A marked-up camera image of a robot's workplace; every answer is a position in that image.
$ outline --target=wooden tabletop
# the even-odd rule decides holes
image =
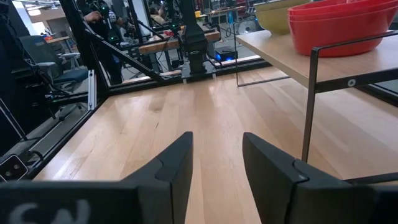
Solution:
[[[246,8],[246,6],[239,6],[239,7],[232,7],[232,8],[229,8],[229,9],[222,9],[222,10],[214,10],[214,11],[211,11],[211,12],[209,12],[209,13],[206,13],[206,15],[215,15],[215,14],[219,14],[219,13],[224,13],[224,12],[229,12],[229,11],[236,11],[236,10],[240,10],[240,9],[245,9]]]
[[[288,76],[308,87],[310,57],[296,53],[290,34],[267,30],[239,35],[236,40]],[[350,57],[320,58],[317,81],[328,81],[398,67],[398,36],[386,37],[376,49]]]
[[[56,38],[56,39],[52,39],[52,40],[46,40],[46,41],[47,41],[47,43],[51,44],[51,43],[54,43],[54,42],[63,41],[63,40],[67,40],[67,39],[70,39],[70,37],[60,37],[60,38]]]
[[[207,41],[216,42],[220,38],[220,33],[216,30],[214,32],[210,32],[205,34]],[[160,37],[154,36],[149,39],[149,41],[159,40]],[[178,40],[171,39],[167,42],[161,42],[156,44],[149,44],[139,48],[139,52],[142,54],[156,53],[161,52],[163,50],[171,50],[179,48]]]

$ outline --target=person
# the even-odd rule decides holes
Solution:
[[[91,29],[100,35],[104,40],[108,41],[108,25],[103,22],[103,15],[98,11],[100,7],[105,6],[106,2],[103,0],[77,0],[76,4],[84,15],[84,20],[91,27]],[[130,32],[134,32],[134,26],[125,22],[123,18],[117,17],[112,11],[109,11],[108,19]],[[122,83],[121,67],[116,63],[115,58],[111,52],[105,47],[96,45],[98,58],[111,76],[110,82],[112,85]]]
[[[155,7],[150,8],[150,17],[153,18],[153,20],[155,20],[157,23],[162,25],[166,23],[166,21],[163,19],[163,15],[163,6],[159,10],[157,10]]]

